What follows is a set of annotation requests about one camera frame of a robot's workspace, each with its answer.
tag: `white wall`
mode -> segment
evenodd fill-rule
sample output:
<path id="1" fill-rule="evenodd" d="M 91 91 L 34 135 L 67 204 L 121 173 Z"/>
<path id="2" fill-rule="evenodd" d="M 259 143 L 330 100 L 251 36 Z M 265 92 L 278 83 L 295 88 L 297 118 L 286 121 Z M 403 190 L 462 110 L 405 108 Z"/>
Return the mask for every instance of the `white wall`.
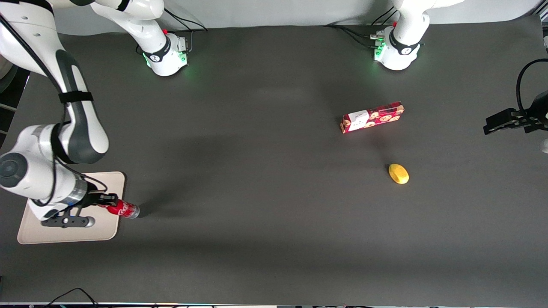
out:
<path id="1" fill-rule="evenodd" d="M 325 25 L 373 21 L 386 11 L 388 0 L 165 0 L 166 7 L 183 18 L 194 15 L 210 28 L 278 25 Z M 539 0 L 466 0 L 452 7 L 429 10 L 433 24 L 493 22 L 510 20 L 533 9 Z M 55 11 L 58 31 L 73 35 L 121 31 L 97 16 L 90 7 Z M 161 23 L 181 29 L 169 15 Z"/>

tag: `red cookie box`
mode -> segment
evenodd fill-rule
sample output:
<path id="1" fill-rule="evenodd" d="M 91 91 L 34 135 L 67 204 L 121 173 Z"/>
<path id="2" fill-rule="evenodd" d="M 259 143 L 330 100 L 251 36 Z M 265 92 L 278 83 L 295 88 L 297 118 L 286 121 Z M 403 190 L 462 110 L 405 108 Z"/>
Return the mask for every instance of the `red cookie box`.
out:
<path id="1" fill-rule="evenodd" d="M 396 101 L 377 108 L 348 113 L 342 117 L 341 131 L 346 134 L 353 130 L 394 122 L 399 120 L 404 110 L 402 102 Z"/>

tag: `yellow fruit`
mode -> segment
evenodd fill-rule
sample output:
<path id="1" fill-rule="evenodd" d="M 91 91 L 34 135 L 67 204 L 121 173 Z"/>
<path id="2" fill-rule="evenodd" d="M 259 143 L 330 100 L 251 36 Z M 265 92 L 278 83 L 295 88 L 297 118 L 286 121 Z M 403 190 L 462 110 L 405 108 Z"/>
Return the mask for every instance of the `yellow fruit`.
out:
<path id="1" fill-rule="evenodd" d="M 391 164 L 388 167 L 388 173 L 392 180 L 398 184 L 405 184 L 409 181 L 409 173 L 402 165 Z"/>

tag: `black strap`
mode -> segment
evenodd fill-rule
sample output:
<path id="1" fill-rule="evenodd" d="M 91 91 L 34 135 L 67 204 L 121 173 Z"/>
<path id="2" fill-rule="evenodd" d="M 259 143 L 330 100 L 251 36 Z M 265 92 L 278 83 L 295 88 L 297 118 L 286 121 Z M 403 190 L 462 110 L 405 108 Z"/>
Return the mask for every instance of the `black strap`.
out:
<path id="1" fill-rule="evenodd" d="M 164 47 L 162 47 L 162 49 L 158 50 L 155 53 L 147 53 L 147 52 L 143 52 L 143 53 L 152 62 L 161 62 L 164 56 L 168 54 L 170 49 L 171 49 L 171 40 L 169 39 L 169 37 L 165 36 L 165 45 Z"/>
<path id="2" fill-rule="evenodd" d="M 46 0 L 0 0 L 0 2 L 8 2 L 19 4 L 20 2 L 30 3 L 42 7 L 53 14 L 52 6 Z"/>
<path id="3" fill-rule="evenodd" d="M 390 39 L 390 43 L 392 44 L 392 46 L 394 46 L 394 48 L 396 48 L 398 50 L 398 53 L 401 54 L 401 55 L 410 54 L 419 45 L 419 43 L 413 44 L 413 45 L 405 45 L 405 44 L 402 44 L 402 43 L 398 42 L 396 40 L 396 38 L 394 37 L 394 29 L 392 29 L 392 31 L 390 31 L 389 39 Z"/>
<path id="4" fill-rule="evenodd" d="M 122 0 L 120 5 L 118 6 L 117 10 L 119 10 L 121 12 L 125 11 L 125 9 L 128 7 L 128 4 L 129 4 L 129 0 Z"/>
<path id="5" fill-rule="evenodd" d="M 76 102 L 76 101 L 93 101 L 93 96 L 90 92 L 72 91 L 67 93 L 59 93 L 61 103 Z"/>

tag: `black clamp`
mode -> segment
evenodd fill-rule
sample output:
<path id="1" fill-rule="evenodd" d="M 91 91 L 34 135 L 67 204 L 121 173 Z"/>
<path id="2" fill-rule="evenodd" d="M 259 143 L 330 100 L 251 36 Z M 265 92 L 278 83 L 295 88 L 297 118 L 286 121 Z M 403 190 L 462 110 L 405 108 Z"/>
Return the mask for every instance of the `black clamp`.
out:
<path id="1" fill-rule="evenodd" d="M 77 101 L 93 101 L 93 96 L 90 92 L 72 91 L 67 93 L 59 93 L 59 100 L 65 104 L 67 102 Z"/>
<path id="2" fill-rule="evenodd" d="M 389 38 L 390 43 L 392 44 L 392 46 L 394 46 L 394 48 L 396 48 L 398 50 L 398 53 L 401 54 L 401 55 L 410 54 L 420 44 L 420 43 L 416 43 L 416 44 L 413 44 L 413 45 L 405 45 L 405 44 L 402 44 L 402 43 L 398 42 L 396 40 L 396 38 L 394 37 L 394 29 L 392 29 L 392 31 L 390 31 L 390 35 L 388 36 L 388 38 Z"/>

